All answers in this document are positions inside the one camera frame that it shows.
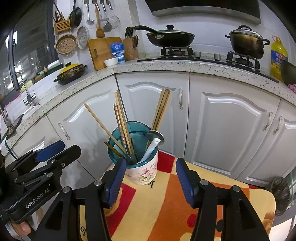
teal plastic container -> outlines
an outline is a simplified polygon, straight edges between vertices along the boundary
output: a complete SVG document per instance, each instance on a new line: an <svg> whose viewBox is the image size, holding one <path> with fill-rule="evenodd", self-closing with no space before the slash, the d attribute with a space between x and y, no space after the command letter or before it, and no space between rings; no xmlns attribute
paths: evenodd
<svg viewBox="0 0 296 241"><path fill-rule="evenodd" d="M126 125L130 133L131 141L133 143L133 149L135 151L135 155L138 156L138 159L141 159L141 156L143 156L145 153L146 145L148 142L147 133L148 131L150 131L150 128L147 125L137 121L128 121ZM122 144L118 127L112 132L112 135L116 138L116 140L118 140L120 144ZM115 142L111 138L109 138L108 143L111 146L113 146L116 150L118 150L120 153L122 153L121 149L115 144ZM145 165L146 163L152 160L152 158L156 155L157 151L158 151L158 146L154 149L151 156L147 160L138 164L133 164L133 165L127 164L126 168L136 168L136 167ZM108 154L111 161L115 164L119 156L116 155L110 148L108 148Z"/></svg>

cabinet handle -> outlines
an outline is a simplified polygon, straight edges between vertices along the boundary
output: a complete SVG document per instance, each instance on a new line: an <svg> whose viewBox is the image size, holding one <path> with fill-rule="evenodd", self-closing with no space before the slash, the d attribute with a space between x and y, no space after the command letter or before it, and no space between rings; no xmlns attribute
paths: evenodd
<svg viewBox="0 0 296 241"><path fill-rule="evenodd" d="M180 105L180 109L183 109L182 101L183 101L183 89L180 88L180 93L179 93L179 105Z"/></svg>
<svg viewBox="0 0 296 241"><path fill-rule="evenodd" d="M267 122L266 126L263 128L263 131L266 131L267 127L269 127L270 121L271 121L271 116L272 116L272 111L269 112L268 122Z"/></svg>
<svg viewBox="0 0 296 241"><path fill-rule="evenodd" d="M70 140L70 137L68 136L68 133L66 132L66 130L62 126L62 123L60 123L60 122L59 122L59 127L61 128L61 130L64 133L64 135L67 137L67 140Z"/></svg>
<svg viewBox="0 0 296 241"><path fill-rule="evenodd" d="M283 116L281 115L280 117L279 117L279 124L278 124L278 127L275 129L275 131L272 133L273 135L275 135L276 134L276 132L279 130L279 127L281 126L281 120L282 120L282 118L283 118Z"/></svg>

trash bag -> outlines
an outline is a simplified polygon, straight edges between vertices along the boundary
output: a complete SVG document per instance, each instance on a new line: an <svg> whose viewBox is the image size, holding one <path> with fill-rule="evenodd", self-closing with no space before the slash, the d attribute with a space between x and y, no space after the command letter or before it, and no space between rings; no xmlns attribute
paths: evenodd
<svg viewBox="0 0 296 241"><path fill-rule="evenodd" d="M276 216L282 215L291 202L291 193L288 182L282 177L276 177L265 188L271 192L276 200Z"/></svg>

yellow oil bottle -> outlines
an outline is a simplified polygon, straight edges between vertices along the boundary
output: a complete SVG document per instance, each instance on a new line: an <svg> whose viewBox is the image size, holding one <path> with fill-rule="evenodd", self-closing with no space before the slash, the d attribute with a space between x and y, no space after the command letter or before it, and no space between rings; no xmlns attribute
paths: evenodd
<svg viewBox="0 0 296 241"><path fill-rule="evenodd" d="M283 79L281 78L281 61L283 59L288 61L288 53L279 37L272 36L272 38L274 42L271 44L270 74L279 81L283 82Z"/></svg>

bundle of chopsticks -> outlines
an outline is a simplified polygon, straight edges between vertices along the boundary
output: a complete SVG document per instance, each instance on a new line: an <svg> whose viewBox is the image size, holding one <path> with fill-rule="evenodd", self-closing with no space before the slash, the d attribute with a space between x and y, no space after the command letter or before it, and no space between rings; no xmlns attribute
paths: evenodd
<svg viewBox="0 0 296 241"><path fill-rule="evenodd" d="M56 9L57 9L58 13L57 13L57 12L55 12L55 14L54 14L54 15L55 15L55 17L54 17L54 16L52 16L52 18L53 18L53 20L54 20L56 23L59 23L60 21L63 21L63 20L65 20L65 18L64 18L64 15L63 15L63 13L59 11L59 9L58 9L57 5L55 4L55 2L54 2L54 5L55 5L55 7L56 7Z"/></svg>
<svg viewBox="0 0 296 241"><path fill-rule="evenodd" d="M155 116L153 119L151 130L158 131L161 125L161 122L163 120L163 117L165 115L165 112L168 108L168 105L170 103L172 97L172 92L168 89L162 89L160 98L158 101L158 105L156 108ZM111 146L109 143L104 142L115 154L117 154L119 157L127 157L129 155L135 154L133 143L128 131L128 127L126 124L126 119L124 116L123 106L120 98L119 91L115 92L115 100L116 103L114 103L114 113L118 124L119 133L121 136L121 144L117 141L117 139L108 131L108 129L103 125L103 123L97 118L97 116L94 114L94 112L91 110L91 108L88 106L87 103L84 103L84 106L87 108L87 110L90 112L90 114L95 118L95 120L98 122L98 124L104 129L104 131L111 137L111 139L115 142L115 144L121 149L122 153L120 153L118 150L116 150L113 146Z"/></svg>

